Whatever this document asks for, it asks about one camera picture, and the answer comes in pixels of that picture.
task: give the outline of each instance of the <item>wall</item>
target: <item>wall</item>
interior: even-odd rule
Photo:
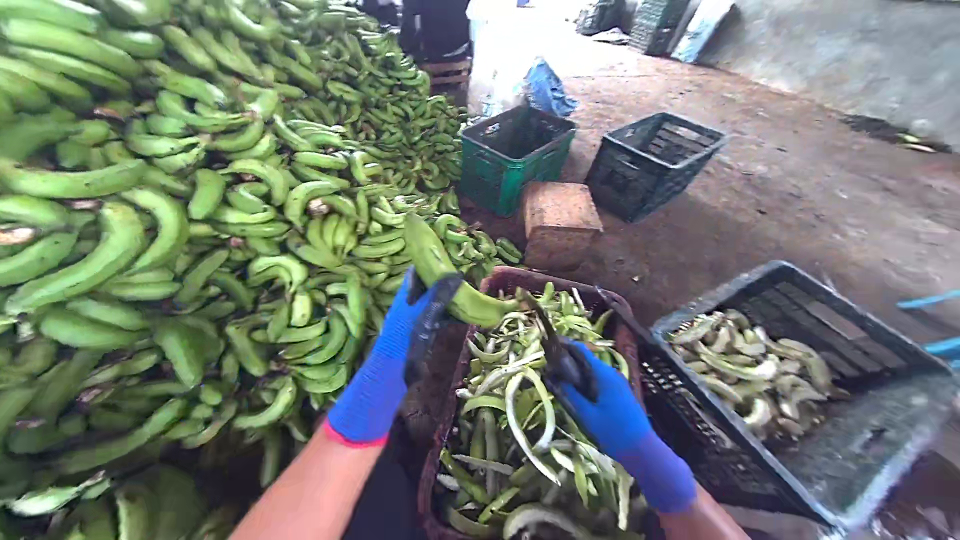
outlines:
[[[960,149],[960,3],[736,0],[702,62]]]

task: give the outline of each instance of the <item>dirt floor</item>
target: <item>dirt floor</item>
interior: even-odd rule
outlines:
[[[584,182],[604,134],[655,112],[730,136],[689,189],[652,215],[628,224],[601,209],[605,232],[589,258],[555,275],[620,293],[652,325],[740,273],[784,259],[917,341],[960,335],[960,302],[923,316],[896,308],[960,287],[960,156],[897,148],[797,96],[530,16],[549,39],[543,55],[580,101],[561,182]],[[470,223],[525,244],[518,217],[464,207]],[[442,372],[452,366],[435,364],[437,385],[424,392],[449,386]]]

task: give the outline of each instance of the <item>plastic basket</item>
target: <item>plastic basket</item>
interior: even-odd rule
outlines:
[[[616,26],[623,2],[616,0],[594,0],[580,11],[577,17],[577,34],[594,36]]]
[[[597,205],[634,222],[683,192],[726,143],[716,130],[660,112],[604,135],[587,184]]]
[[[603,299],[597,294],[596,289],[589,285],[559,280],[538,274],[537,272],[511,268],[509,266],[497,266],[494,268],[493,272],[480,284],[480,290],[491,296],[498,295],[501,290],[507,294],[512,294],[517,287],[523,287],[528,291],[540,293],[543,292],[543,288],[548,282],[553,282],[558,292],[562,290],[571,291],[576,288],[580,291],[580,296],[587,309],[594,311],[597,309],[605,309]],[[613,297],[623,302],[624,306],[627,305],[619,295],[613,294]],[[473,335],[477,333],[477,330],[477,327],[471,326],[467,331],[467,339],[472,339]],[[611,322],[607,325],[605,334],[612,336],[612,339],[616,342],[616,350],[626,357],[630,365],[630,385],[633,387],[636,397],[640,400],[642,384],[640,383],[640,368],[636,360],[636,339],[634,335],[625,325],[619,323],[617,317],[612,317]],[[437,472],[440,470],[440,450],[442,450],[446,444],[446,438],[450,434],[450,429],[453,427],[453,421],[456,418],[457,409],[459,408],[455,392],[457,388],[463,384],[464,375],[469,370],[471,358],[473,358],[473,356],[467,348],[465,341],[464,349],[460,353],[460,359],[457,361],[457,367],[453,373],[453,383],[446,396],[443,420],[437,426],[437,431],[434,434],[433,449],[430,451],[430,454],[427,455],[426,463],[423,466],[423,473],[420,476],[417,506],[423,522],[423,528],[426,530],[427,537],[430,538],[430,540],[472,540],[471,537],[448,526],[443,518],[436,515],[436,508],[434,507],[435,484],[437,482]]]
[[[698,314],[726,308],[816,349],[852,396],[824,404],[825,421],[798,442],[761,443],[665,341]],[[840,529],[876,511],[947,420],[957,390],[941,360],[784,261],[660,319],[652,334],[661,355],[643,364],[647,410],[710,494]]]
[[[501,217],[516,212],[523,187],[560,178],[576,124],[517,107],[464,130],[458,191]]]
[[[649,56],[665,56],[670,52],[681,19],[690,0],[643,0],[634,15],[630,30],[630,46]]]

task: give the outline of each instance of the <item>pile of plantains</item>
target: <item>pile of plantains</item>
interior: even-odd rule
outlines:
[[[457,216],[464,112],[352,7],[0,0],[0,38],[0,536],[226,538],[144,455],[261,445],[269,485],[412,263],[522,258]]]

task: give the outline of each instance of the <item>blue glove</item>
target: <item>blue glove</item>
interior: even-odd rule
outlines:
[[[643,495],[657,511],[682,512],[697,497],[697,481],[690,468],[660,440],[647,413],[623,375],[600,361],[583,343],[571,345],[593,370],[597,402],[580,394],[568,382],[558,387],[569,412],[600,450],[618,461],[636,479]]]
[[[407,393],[407,362],[413,366],[423,362],[439,327],[438,320],[463,280],[444,279],[447,281],[437,282],[412,299],[422,283],[412,266],[407,270],[370,356],[326,416],[324,428],[328,434],[354,447],[386,444],[396,410]],[[418,357],[408,360],[411,354]]]

